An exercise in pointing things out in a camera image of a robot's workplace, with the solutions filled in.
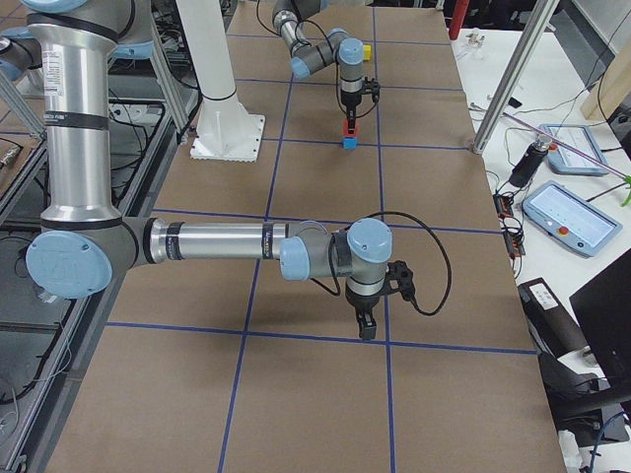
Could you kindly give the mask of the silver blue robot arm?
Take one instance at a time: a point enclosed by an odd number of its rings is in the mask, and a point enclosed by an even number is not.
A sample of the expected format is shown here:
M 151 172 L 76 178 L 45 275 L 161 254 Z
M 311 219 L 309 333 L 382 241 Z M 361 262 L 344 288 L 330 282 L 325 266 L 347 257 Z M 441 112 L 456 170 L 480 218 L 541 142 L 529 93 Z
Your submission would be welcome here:
M 33 280 L 65 299 L 105 289 L 129 269 L 165 260 L 239 258 L 280 260 L 286 280 L 346 278 L 345 297 L 355 308 L 359 337 L 376 337 L 373 307 L 391 294 L 392 234 L 364 218 L 329 234 L 317 222 L 300 224 L 186 224 L 126 218 L 110 189 L 107 60 L 118 46 L 151 55 L 149 1 L 21 1 L 31 10 L 28 29 L 41 47 L 44 124 L 50 204 L 42 233 L 28 248 Z M 272 33 L 287 45 L 293 77 L 309 78 L 337 66 L 346 115 L 343 146 L 356 146 L 356 108 L 364 95 L 379 100 L 379 83 L 363 74 L 364 44 L 334 29 L 320 44 L 302 32 L 327 1 L 277 1 Z M 238 99 L 219 1 L 176 1 L 198 80 L 201 109 L 191 157 L 253 162 L 265 118 Z
M 305 36 L 303 26 L 327 6 L 326 1 L 278 1 L 271 22 L 288 47 L 295 78 L 305 80 L 332 64 L 337 66 L 339 101 L 345 115 L 343 135 L 355 138 L 357 108 L 362 97 L 375 88 L 364 75 L 364 43 L 360 39 L 340 28 L 325 34 L 319 43 L 312 43 Z

